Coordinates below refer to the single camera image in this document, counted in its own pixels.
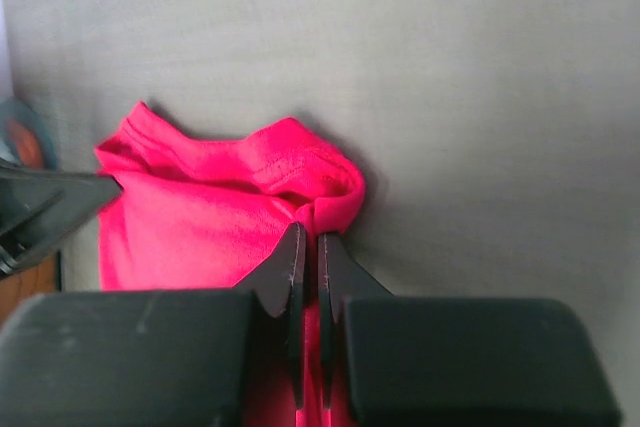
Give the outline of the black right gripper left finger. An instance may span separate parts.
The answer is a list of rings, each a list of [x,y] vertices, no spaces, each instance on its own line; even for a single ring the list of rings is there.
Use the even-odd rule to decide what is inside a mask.
[[[271,254],[235,286],[253,292],[271,318],[286,318],[285,359],[295,407],[304,406],[306,231],[290,224]]]

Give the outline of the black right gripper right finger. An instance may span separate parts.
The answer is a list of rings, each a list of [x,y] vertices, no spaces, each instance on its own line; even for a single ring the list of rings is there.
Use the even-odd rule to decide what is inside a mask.
[[[322,407],[376,410],[397,364],[398,297],[356,262],[337,233],[318,241]]]

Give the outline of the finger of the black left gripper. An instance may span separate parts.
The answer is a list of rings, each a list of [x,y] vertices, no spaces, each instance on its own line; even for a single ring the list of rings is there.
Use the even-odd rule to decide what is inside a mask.
[[[60,244],[122,192],[111,176],[1,162],[1,273],[15,275]]]

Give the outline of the magenta pink t shirt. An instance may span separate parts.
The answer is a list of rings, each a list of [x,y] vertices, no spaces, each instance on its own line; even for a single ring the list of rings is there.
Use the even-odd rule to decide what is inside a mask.
[[[100,214],[103,289],[231,287],[286,229],[315,246],[364,201],[359,169],[293,118],[240,140],[195,140],[138,104],[98,145],[121,197]]]

